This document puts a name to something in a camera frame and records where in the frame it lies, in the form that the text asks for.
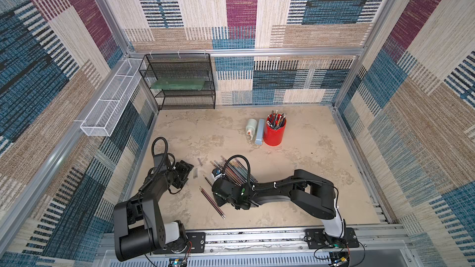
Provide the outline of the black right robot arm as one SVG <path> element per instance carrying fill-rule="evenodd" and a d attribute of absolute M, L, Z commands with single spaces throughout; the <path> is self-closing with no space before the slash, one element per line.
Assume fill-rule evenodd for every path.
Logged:
<path fill-rule="evenodd" d="M 234 159 L 242 159 L 246 164 L 242 184 L 235 184 L 228 177 L 228 170 Z M 220 169 L 220 176 L 214 180 L 212 194 L 218 206 L 228 203 L 237 210 L 290 201 L 309 215 L 320 219 L 326 236 L 335 239 L 343 239 L 345 236 L 345 220 L 338 209 L 338 189 L 331 181 L 303 169 L 296 169 L 286 179 L 254 182 L 249 160 L 242 155 L 233 155 L 225 161 Z"/>

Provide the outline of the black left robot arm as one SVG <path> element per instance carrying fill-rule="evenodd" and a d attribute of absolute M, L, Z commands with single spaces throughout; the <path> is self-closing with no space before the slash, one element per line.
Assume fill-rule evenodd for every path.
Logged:
<path fill-rule="evenodd" d="M 165 192 L 180 192 L 188 181 L 193 165 L 177 162 L 168 152 L 168 141 L 156 138 L 152 143 L 154 167 L 138 192 L 129 200 L 115 205 L 113 210 L 115 254 L 120 262 L 152 254 L 158 250 L 189 254 L 192 242 L 179 220 L 164 223 L 159 200 Z"/>

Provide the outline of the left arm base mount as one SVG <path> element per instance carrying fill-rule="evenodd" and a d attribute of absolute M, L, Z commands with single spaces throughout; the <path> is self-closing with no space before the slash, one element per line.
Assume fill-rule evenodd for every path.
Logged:
<path fill-rule="evenodd" d="M 205 232 L 186 232 L 184 238 L 171 242 L 162 249 L 164 253 L 204 253 L 206 243 Z"/>

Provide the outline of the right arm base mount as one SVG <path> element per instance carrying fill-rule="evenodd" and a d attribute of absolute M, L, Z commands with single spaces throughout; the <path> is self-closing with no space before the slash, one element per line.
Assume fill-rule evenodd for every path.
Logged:
<path fill-rule="evenodd" d="M 321 248 L 359 248 L 355 230 L 347 227 L 343 237 L 332 237 L 325 233 L 323 228 L 311 228 L 304 231 L 303 241 L 308 244 L 311 250 Z"/>

